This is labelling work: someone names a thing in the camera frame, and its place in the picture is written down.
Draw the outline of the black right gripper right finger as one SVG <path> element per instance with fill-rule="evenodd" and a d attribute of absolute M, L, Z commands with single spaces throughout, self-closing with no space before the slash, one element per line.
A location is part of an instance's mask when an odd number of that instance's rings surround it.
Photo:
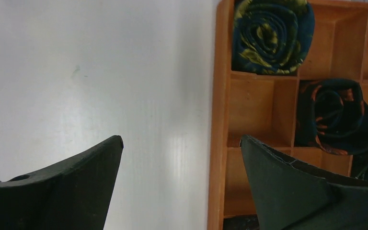
<path fill-rule="evenodd" d="M 263 230 L 368 230 L 368 182 L 320 169 L 260 140 L 240 140 Z"/>

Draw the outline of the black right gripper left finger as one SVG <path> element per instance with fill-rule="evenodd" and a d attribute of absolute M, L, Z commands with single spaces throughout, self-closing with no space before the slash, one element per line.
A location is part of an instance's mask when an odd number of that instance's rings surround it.
<path fill-rule="evenodd" d="M 101 230 L 121 162 L 114 135 L 40 170 L 0 181 L 0 230 Z"/>

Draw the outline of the rolled dark tie bottom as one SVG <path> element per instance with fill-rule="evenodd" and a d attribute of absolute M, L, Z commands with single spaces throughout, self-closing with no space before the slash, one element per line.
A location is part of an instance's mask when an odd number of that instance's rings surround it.
<path fill-rule="evenodd" d="M 223 230 L 259 230 L 257 215 L 242 215 L 232 218 L 225 218 Z"/>

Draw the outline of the rolled dark tie middle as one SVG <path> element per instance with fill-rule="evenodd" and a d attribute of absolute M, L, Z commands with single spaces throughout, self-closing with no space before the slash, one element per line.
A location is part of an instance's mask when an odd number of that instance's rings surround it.
<path fill-rule="evenodd" d="M 368 150 L 368 104 L 361 86 L 349 79 L 300 82 L 295 144 L 333 155 Z"/>

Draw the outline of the rolled dark tie top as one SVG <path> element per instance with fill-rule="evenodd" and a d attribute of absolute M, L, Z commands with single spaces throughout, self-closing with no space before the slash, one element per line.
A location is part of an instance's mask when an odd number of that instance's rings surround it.
<path fill-rule="evenodd" d="M 313 39 L 314 11 L 306 0 L 240 0 L 234 4 L 231 68 L 290 75 Z"/>

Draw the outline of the orange compartment tray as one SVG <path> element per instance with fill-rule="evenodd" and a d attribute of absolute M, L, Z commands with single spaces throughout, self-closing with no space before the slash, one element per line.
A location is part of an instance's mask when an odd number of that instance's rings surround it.
<path fill-rule="evenodd" d="M 305 163 L 351 177 L 354 155 L 333 155 L 295 144 L 301 81 L 349 79 L 368 104 L 368 2 L 308 0 L 315 27 L 309 52 L 290 75 L 259 75 L 231 68 L 234 4 L 217 8 L 208 221 L 222 230 L 227 218 L 257 215 L 240 140 L 250 135 Z"/>

